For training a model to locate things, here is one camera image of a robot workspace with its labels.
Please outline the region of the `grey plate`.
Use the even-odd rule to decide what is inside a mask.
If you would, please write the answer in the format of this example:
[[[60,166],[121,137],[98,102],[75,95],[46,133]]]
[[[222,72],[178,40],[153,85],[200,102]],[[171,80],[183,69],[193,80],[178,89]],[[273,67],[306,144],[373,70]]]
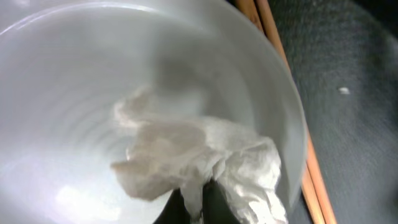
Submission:
[[[110,164],[132,139],[115,102],[150,86],[163,113],[272,138],[291,212],[306,157],[297,89],[265,35],[226,1],[2,1],[1,222],[152,223],[168,196],[129,198]]]

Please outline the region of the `white tissue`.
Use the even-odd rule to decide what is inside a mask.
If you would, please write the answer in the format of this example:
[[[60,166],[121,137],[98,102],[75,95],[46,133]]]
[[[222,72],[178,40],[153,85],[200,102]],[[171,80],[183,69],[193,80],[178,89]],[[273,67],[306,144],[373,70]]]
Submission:
[[[179,189],[199,222],[202,190],[213,180],[241,223],[287,222],[276,193],[281,159],[271,138],[225,119],[159,113],[148,88],[119,100],[114,118],[134,139],[126,160],[111,166],[128,196],[152,201]]]

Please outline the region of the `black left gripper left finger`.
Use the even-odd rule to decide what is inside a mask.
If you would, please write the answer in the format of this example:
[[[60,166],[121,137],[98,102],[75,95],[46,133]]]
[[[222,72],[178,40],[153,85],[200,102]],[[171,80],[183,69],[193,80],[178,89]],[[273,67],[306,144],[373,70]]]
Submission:
[[[187,224],[187,211],[180,189],[172,192],[154,224]]]

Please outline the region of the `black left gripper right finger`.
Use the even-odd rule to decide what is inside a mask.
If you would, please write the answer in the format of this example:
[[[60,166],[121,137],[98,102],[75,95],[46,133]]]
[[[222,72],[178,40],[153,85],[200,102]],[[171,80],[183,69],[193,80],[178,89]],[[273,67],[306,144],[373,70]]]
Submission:
[[[203,186],[202,205],[204,224],[239,224],[214,180]]]

